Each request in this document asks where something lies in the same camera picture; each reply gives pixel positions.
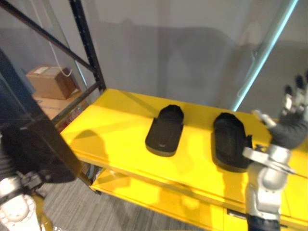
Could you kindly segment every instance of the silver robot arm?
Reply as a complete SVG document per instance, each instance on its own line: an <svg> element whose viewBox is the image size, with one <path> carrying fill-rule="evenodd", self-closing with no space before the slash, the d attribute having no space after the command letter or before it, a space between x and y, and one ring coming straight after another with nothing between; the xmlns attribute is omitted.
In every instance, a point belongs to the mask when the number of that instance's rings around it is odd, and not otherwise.
<svg viewBox="0 0 308 231"><path fill-rule="evenodd" d="M246 213L250 231L280 230L281 194L287 175L295 171L288 166L291 150L300 145L308 133L308 84L296 77L296 91L287 86L284 108L279 122L267 114L254 113L266 125L272 140L263 150L245 148L243 155L253 162L247 169L249 182L246 187Z"/></svg>

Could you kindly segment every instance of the metal bracket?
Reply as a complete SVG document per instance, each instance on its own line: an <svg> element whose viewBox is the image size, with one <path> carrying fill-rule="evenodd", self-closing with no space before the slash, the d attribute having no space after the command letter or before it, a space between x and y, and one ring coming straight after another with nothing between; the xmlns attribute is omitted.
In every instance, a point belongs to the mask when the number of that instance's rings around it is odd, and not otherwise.
<svg viewBox="0 0 308 231"><path fill-rule="evenodd" d="M267 153L263 153L246 147L244 148L243 156L277 171L285 172L287 174L295 174L295 171L291 169L288 165L270 159L270 156Z"/></svg>

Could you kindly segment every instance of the yellow shelf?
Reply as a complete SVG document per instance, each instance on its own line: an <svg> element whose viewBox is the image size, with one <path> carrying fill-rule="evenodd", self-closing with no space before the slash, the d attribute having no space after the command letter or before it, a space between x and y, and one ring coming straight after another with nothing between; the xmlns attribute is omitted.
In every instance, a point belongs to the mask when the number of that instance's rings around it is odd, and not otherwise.
<svg viewBox="0 0 308 231"><path fill-rule="evenodd" d="M145 147L154 117L169 104L184 112L184 128L176 154L160 157ZM212 161L212 127L215 118L228 110L108 89L63 132L62 136L82 161L112 169L142 181L173 189L208 203L245 212L246 173L232 173ZM254 144L267 145L270 135L252 115L235 113ZM290 166L307 182L307 142L293 151ZM290 200L304 201L307 194L295 191ZM282 197L282 213L292 211ZM301 208L299 213L306 213Z"/></svg>
<svg viewBox="0 0 308 231"><path fill-rule="evenodd" d="M110 170L102 172L92 188L204 229L233 231L236 227L239 231L247 230L246 220L228 215L225 208ZM307 224L298 223L282 216L281 224L289 227L283 231L294 230L290 227L304 230Z"/></svg>

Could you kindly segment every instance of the brown cardboard box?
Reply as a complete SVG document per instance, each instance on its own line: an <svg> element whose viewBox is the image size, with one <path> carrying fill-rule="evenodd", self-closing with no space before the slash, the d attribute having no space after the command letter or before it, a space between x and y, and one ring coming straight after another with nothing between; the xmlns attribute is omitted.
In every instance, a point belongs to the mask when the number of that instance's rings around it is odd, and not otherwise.
<svg viewBox="0 0 308 231"><path fill-rule="evenodd" d="M67 100L57 100L57 99L48 99L42 97L34 96L33 99L38 103L43 112L49 117L49 119L53 119L56 115L58 115L63 109L65 109L74 99L76 99L81 93L76 92Z"/></svg>
<svg viewBox="0 0 308 231"><path fill-rule="evenodd" d="M36 90L36 97L65 100L76 89L72 79L64 76L57 66L41 65L26 76Z"/></svg>

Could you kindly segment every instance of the white cable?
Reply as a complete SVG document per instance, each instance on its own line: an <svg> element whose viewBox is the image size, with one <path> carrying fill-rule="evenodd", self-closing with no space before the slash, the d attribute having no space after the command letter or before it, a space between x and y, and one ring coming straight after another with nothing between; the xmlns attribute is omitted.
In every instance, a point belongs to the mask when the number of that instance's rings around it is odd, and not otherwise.
<svg viewBox="0 0 308 231"><path fill-rule="evenodd" d="M40 17L39 17L37 8L35 7L35 4L33 3L33 0L30 0L30 1L31 1L32 7L33 7L33 9L34 9L34 13L35 13L36 17L38 18L38 22L39 22L39 24L40 24L40 27L44 28L44 27L43 27L43 23L42 23L41 20L40 20ZM56 52L54 51L54 48L53 48L51 42L48 41L48 43L49 43L49 46L50 46L51 51L52 51L52 53L53 53L54 59L56 60L56 63L57 63L57 65L58 65L59 70L61 71L61 73L62 73L64 76L69 77L69 76L72 74L72 69L70 70L70 72L69 72L68 74L66 74L66 73L63 72L63 70L62 70L62 68L61 68L61 66L60 66L60 64L59 64L58 57L57 57L57 55L56 55Z"/></svg>

